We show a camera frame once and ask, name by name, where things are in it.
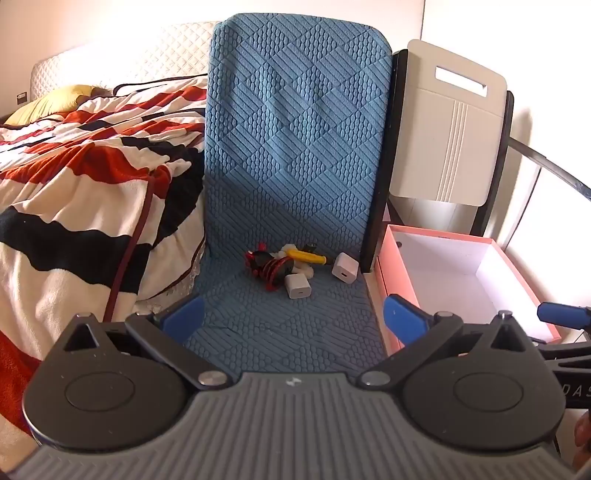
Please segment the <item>metal screw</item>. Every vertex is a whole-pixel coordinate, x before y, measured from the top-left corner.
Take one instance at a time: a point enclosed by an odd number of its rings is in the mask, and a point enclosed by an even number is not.
[[[197,379],[201,385],[206,387],[219,387],[228,381],[228,376],[219,370],[209,370],[199,374]]]
[[[438,324],[439,322],[441,322],[442,320],[450,319],[452,317],[453,317],[452,312],[446,312],[445,310],[442,310],[441,312],[435,312],[435,315],[433,315],[433,319],[431,321],[428,320],[427,323],[429,324],[430,327],[433,327],[436,324]]]
[[[387,373],[372,370],[361,375],[361,383],[368,387],[381,387],[390,383],[390,376]]]
[[[497,315],[501,317],[501,320],[506,320],[513,316],[513,312],[510,310],[499,310],[499,313],[497,313]]]

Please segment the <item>handle cutout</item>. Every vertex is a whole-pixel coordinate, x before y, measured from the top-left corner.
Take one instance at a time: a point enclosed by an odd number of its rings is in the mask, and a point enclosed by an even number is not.
[[[480,95],[481,97],[486,97],[486,91],[488,90],[486,85],[478,83],[457,73],[450,72],[449,70],[442,69],[441,67],[435,67],[435,78],[437,80],[441,80],[442,82],[450,83],[456,87],[468,90],[469,92]]]

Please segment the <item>pink box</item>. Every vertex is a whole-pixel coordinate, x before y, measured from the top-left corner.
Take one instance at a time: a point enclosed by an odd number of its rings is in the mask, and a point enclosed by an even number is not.
[[[382,303],[397,293],[427,313],[447,310],[466,323],[489,323],[498,310],[510,310],[527,335],[560,340],[554,325],[538,319],[540,301],[490,238],[388,225],[374,274]],[[391,355],[402,344],[381,328]]]

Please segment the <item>blue textured seat cushion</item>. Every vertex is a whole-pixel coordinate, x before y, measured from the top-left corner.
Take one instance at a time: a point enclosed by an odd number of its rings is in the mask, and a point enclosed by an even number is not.
[[[290,300],[249,277],[266,242],[315,242],[359,257],[374,193],[391,50],[365,25],[303,15],[239,14],[210,48],[205,150],[208,251],[196,289],[204,327],[188,345],[245,369],[361,371],[384,351],[359,278],[316,268],[313,294]]]

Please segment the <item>human hand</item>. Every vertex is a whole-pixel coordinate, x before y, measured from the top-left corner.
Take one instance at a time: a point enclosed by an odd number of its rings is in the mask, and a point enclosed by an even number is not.
[[[579,470],[591,458],[591,419],[589,411],[583,413],[574,424],[574,444],[578,450],[573,457],[573,467]]]

